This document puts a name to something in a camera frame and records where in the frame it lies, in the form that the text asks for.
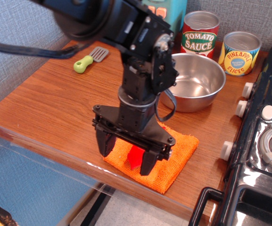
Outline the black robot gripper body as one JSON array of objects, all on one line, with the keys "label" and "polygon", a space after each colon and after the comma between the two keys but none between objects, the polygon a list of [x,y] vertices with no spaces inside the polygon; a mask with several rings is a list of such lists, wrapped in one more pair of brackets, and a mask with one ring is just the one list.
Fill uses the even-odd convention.
[{"label": "black robot gripper body", "polygon": [[146,151],[157,150],[168,160],[172,154],[175,139],[157,122],[158,99],[147,105],[130,105],[120,102],[119,107],[95,105],[93,126],[101,125],[128,143]]}]

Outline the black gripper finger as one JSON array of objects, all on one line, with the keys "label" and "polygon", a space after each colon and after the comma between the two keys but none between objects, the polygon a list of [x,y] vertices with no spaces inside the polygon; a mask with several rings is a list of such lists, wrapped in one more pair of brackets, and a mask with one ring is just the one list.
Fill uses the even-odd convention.
[{"label": "black gripper finger", "polygon": [[160,152],[157,150],[148,150],[144,152],[140,167],[140,174],[142,176],[148,176],[151,173],[159,156]]},{"label": "black gripper finger", "polygon": [[100,154],[103,157],[107,157],[115,146],[116,136],[101,125],[97,125],[96,139]]}]

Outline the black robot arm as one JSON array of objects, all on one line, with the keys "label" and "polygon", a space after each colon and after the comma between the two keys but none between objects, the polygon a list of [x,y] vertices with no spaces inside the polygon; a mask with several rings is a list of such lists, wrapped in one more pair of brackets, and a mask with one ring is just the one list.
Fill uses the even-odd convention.
[{"label": "black robot arm", "polygon": [[96,40],[117,48],[124,67],[118,90],[119,107],[96,105],[93,125],[101,155],[108,156],[117,138],[144,150],[140,174],[147,176],[157,161],[168,160],[175,139],[159,123],[157,104],[178,72],[172,59],[173,32],[161,17],[139,0],[40,0],[70,39]]}]

